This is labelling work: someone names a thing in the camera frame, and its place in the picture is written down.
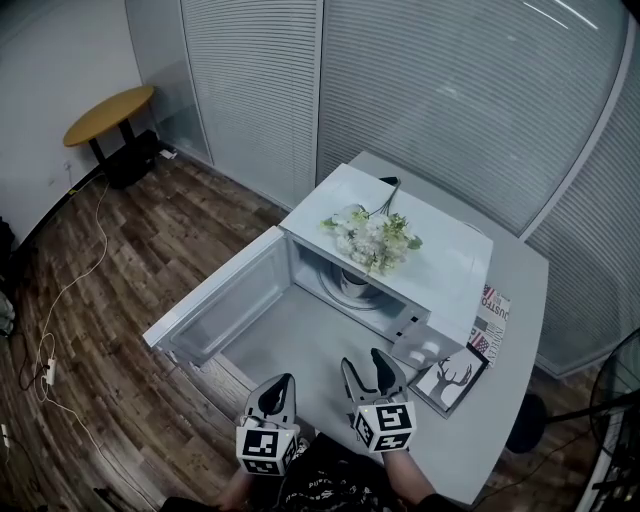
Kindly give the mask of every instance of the deer illustration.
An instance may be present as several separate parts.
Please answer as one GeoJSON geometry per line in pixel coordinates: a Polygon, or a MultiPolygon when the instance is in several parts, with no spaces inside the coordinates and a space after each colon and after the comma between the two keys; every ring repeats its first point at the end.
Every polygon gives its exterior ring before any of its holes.
{"type": "Polygon", "coordinates": [[[450,378],[447,378],[447,374],[449,373],[450,368],[445,370],[444,363],[448,361],[449,361],[449,358],[447,357],[446,359],[443,359],[442,361],[438,362],[438,367],[439,367],[437,371],[438,383],[433,387],[433,389],[429,393],[429,398],[431,398],[431,400],[433,400],[436,403],[436,405],[442,408],[443,411],[446,411],[449,409],[449,407],[451,407],[450,405],[444,403],[444,401],[442,400],[442,393],[444,392],[445,388],[449,385],[466,386],[467,383],[469,382],[469,379],[471,378],[471,374],[473,373],[472,366],[469,365],[467,366],[467,371],[465,372],[464,376],[459,381],[456,382],[455,380],[457,372],[453,372],[453,375],[450,378]]]}

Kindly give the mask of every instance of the person's arm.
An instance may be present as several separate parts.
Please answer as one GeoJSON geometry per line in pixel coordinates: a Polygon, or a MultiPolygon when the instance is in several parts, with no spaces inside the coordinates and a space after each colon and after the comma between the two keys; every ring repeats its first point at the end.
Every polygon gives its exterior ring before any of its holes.
{"type": "Polygon", "coordinates": [[[384,452],[382,459],[391,488],[407,503],[417,506],[418,510],[429,510],[430,512],[460,510],[436,494],[435,489],[408,451],[384,452]]]}
{"type": "Polygon", "coordinates": [[[224,490],[218,495],[214,506],[218,510],[241,510],[245,501],[249,499],[251,484],[255,477],[238,469],[229,480],[224,490]]]}
{"type": "Polygon", "coordinates": [[[384,467],[391,488],[403,500],[417,505],[435,490],[407,450],[384,452],[384,467]]]}

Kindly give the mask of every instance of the black cable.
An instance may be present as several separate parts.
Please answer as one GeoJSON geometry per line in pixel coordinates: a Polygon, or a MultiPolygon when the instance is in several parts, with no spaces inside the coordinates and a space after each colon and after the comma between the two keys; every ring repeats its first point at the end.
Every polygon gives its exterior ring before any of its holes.
{"type": "Polygon", "coordinates": [[[32,491],[42,493],[42,488],[40,487],[40,483],[38,482],[38,473],[36,472],[36,467],[33,465],[33,461],[31,460],[31,456],[29,455],[29,452],[27,451],[27,449],[24,446],[22,446],[22,443],[18,441],[15,437],[12,437],[12,436],[3,436],[3,437],[6,437],[10,441],[13,441],[20,448],[22,448],[22,451],[24,452],[24,454],[27,456],[27,459],[29,460],[29,464],[31,464],[31,470],[33,471],[34,478],[29,479],[29,486],[31,487],[32,491]]]}
{"type": "Polygon", "coordinates": [[[22,346],[24,347],[24,359],[22,360],[22,365],[20,366],[20,371],[18,372],[18,386],[20,386],[20,389],[22,391],[27,391],[31,385],[36,381],[36,379],[38,378],[38,376],[46,369],[48,369],[49,367],[47,365],[42,365],[38,371],[36,372],[36,374],[33,376],[33,378],[29,381],[29,384],[27,384],[27,386],[23,386],[22,385],[22,372],[24,371],[25,367],[27,366],[27,360],[29,359],[29,352],[27,351],[27,339],[25,337],[25,335],[23,333],[14,333],[14,335],[18,335],[18,336],[22,336],[22,346]]]}
{"type": "Polygon", "coordinates": [[[591,429],[585,430],[584,432],[578,434],[576,437],[574,437],[573,439],[571,439],[571,441],[567,441],[565,444],[563,444],[562,446],[560,446],[559,448],[556,448],[555,450],[551,450],[547,455],[545,455],[544,459],[542,459],[542,462],[540,462],[540,464],[538,464],[536,466],[536,469],[534,469],[531,473],[529,473],[528,475],[525,475],[523,478],[521,478],[520,480],[518,480],[517,482],[513,483],[513,484],[509,484],[509,485],[505,485],[504,487],[501,487],[500,489],[493,491],[490,494],[487,494],[484,498],[482,498],[478,504],[473,507],[471,509],[471,512],[473,512],[474,510],[476,510],[480,505],[482,505],[484,503],[484,500],[486,500],[487,498],[491,498],[493,496],[495,496],[498,493],[501,493],[502,491],[504,491],[505,489],[509,489],[510,487],[515,487],[516,485],[520,485],[521,483],[525,482],[526,480],[528,480],[529,478],[531,478],[541,467],[542,465],[547,462],[549,460],[549,457],[551,457],[554,453],[565,449],[567,446],[569,446],[570,444],[574,443],[575,441],[577,441],[578,439],[580,439],[581,437],[584,437],[585,435],[587,435],[589,432],[591,432],[591,429]]]}

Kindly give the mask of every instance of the white table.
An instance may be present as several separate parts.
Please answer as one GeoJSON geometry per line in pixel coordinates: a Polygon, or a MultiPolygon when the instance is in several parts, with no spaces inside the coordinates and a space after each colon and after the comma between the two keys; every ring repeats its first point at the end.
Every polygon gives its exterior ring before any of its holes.
{"type": "MultiPolygon", "coordinates": [[[[418,432],[411,454],[437,492],[472,503],[504,448],[527,389],[542,328],[548,262],[471,207],[388,162],[361,153],[350,165],[376,177],[399,177],[401,189],[473,224],[494,242],[488,283],[511,299],[495,367],[481,376],[447,420],[412,393],[418,432]]],[[[229,345],[220,360],[245,382],[292,373],[298,414],[345,446],[364,453],[346,421],[349,402],[339,363],[348,357],[365,383],[374,384],[372,347],[390,350],[390,343],[294,286],[229,345]],[[298,321],[299,317],[307,320],[298,321]]],[[[413,369],[401,366],[408,379],[415,376],[413,369]]]]}

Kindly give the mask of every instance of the fiducial marker cube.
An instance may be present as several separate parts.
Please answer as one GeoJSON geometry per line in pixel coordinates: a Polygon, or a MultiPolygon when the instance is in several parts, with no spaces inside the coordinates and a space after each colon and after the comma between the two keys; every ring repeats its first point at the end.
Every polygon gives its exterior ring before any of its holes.
{"type": "Polygon", "coordinates": [[[353,428],[370,453],[404,450],[416,431],[413,402],[361,405],[353,428]]]}
{"type": "Polygon", "coordinates": [[[295,430],[236,427],[236,457],[247,473],[283,476],[298,448],[295,430]]]}

